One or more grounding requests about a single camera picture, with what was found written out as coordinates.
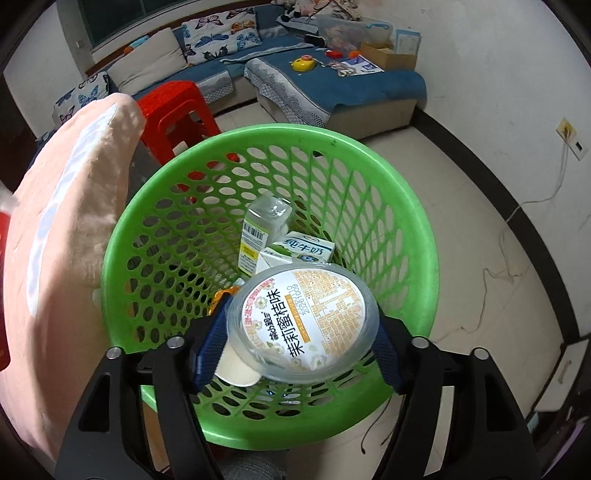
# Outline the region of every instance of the window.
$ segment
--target window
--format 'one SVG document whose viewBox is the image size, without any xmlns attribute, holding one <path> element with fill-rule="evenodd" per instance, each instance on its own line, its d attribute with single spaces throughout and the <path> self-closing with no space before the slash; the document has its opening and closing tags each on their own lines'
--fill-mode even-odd
<svg viewBox="0 0 591 480">
<path fill-rule="evenodd" d="M 93 47 L 137 21 L 183 1 L 186 0 L 78 0 Z"/>
</svg>

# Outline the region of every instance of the pink plush blanket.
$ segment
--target pink plush blanket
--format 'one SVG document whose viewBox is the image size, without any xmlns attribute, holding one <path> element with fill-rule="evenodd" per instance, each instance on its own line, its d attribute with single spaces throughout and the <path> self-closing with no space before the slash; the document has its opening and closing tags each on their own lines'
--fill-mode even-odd
<svg viewBox="0 0 591 480">
<path fill-rule="evenodd" d="M 21 438 L 52 459 L 109 346 L 93 291 L 144 123 L 130 96 L 91 102 L 49 140 L 15 193 L 4 271 L 12 362 L 0 373 L 0 403 Z"/>
</svg>

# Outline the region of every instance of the barcode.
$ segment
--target barcode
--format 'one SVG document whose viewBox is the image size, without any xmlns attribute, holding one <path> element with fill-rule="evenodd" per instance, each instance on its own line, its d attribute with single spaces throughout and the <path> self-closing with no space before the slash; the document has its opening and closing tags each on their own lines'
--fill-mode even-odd
<svg viewBox="0 0 591 480">
<path fill-rule="evenodd" d="M 257 230 L 256 228 L 254 228 L 253 226 L 249 225 L 246 222 L 244 223 L 244 230 L 246 230 L 249 234 L 254 235 L 259 240 L 263 239 L 264 233 L 261 232 L 260 230 Z"/>
</svg>

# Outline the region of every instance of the wall socket plate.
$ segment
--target wall socket plate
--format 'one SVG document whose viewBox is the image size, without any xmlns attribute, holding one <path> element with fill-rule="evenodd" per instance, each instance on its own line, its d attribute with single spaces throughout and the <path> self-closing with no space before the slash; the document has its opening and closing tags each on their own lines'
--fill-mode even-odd
<svg viewBox="0 0 591 480">
<path fill-rule="evenodd" d="M 566 118 L 563 118 L 556 131 L 568 144 L 570 149 L 573 151 L 574 156 L 577 157 L 579 161 L 581 161 L 589 151 L 589 147 L 587 147 L 579 138 L 577 129 L 573 127 L 573 124 L 571 124 Z"/>
</svg>

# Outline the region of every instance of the power cord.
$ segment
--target power cord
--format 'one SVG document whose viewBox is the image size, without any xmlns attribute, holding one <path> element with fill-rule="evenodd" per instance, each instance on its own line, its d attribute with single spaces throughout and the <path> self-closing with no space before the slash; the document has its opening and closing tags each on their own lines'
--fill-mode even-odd
<svg viewBox="0 0 591 480">
<path fill-rule="evenodd" d="M 569 131 L 568 128 L 565 128 L 563 134 L 564 134 L 564 137 L 566 139 L 568 139 L 571 132 Z M 509 265 L 509 256 L 507 255 L 507 252 L 505 250 L 505 234 L 509 228 L 509 222 L 515 216 L 515 214 L 520 209 L 522 209 L 525 205 L 532 205 L 534 203 L 545 203 L 545 202 L 549 202 L 551 200 L 554 200 L 554 198 L 556 198 L 556 196 L 558 195 L 558 192 L 560 191 L 560 189 L 562 188 L 562 185 L 564 183 L 564 176 L 566 175 L 566 165 L 567 165 L 568 157 L 569 157 L 569 145 L 568 145 L 567 141 L 565 141 L 564 145 L 563 145 L 561 160 L 560 160 L 560 172 L 558 174 L 558 180 L 557 180 L 556 187 L 555 187 L 552 195 L 550 195 L 548 198 L 544 198 L 541 200 L 529 200 L 527 202 L 520 203 L 515 208 L 515 210 L 513 210 L 513 212 L 505 220 L 505 227 L 503 228 L 503 230 L 501 230 L 501 233 L 499 234 L 499 248 L 501 249 L 501 253 L 503 255 L 503 260 L 505 262 L 505 268 L 503 270 L 498 271 L 498 272 L 493 272 L 490 268 L 486 268 L 486 267 L 482 269 L 482 282 L 484 283 L 484 298 L 482 300 L 482 309 L 480 310 L 480 316 L 478 318 L 478 324 L 476 325 L 476 328 L 470 330 L 470 329 L 465 328 L 464 326 L 458 327 L 456 329 L 453 329 L 453 330 L 447 332 L 441 338 L 438 338 L 436 340 L 431 340 L 433 343 L 439 343 L 442 340 L 444 340 L 445 338 L 449 337 L 450 335 L 452 335 L 456 332 L 476 333 L 480 329 L 480 327 L 482 326 L 482 319 L 484 317 L 484 312 L 486 309 L 486 298 L 487 298 L 487 294 L 488 294 L 488 284 L 486 282 L 487 275 L 493 280 L 504 280 L 504 281 L 508 281 L 509 283 L 511 283 L 513 285 L 515 283 L 516 278 L 522 277 L 525 273 L 527 273 L 527 270 L 523 273 L 512 273 L 511 272 L 510 265 Z"/>
</svg>

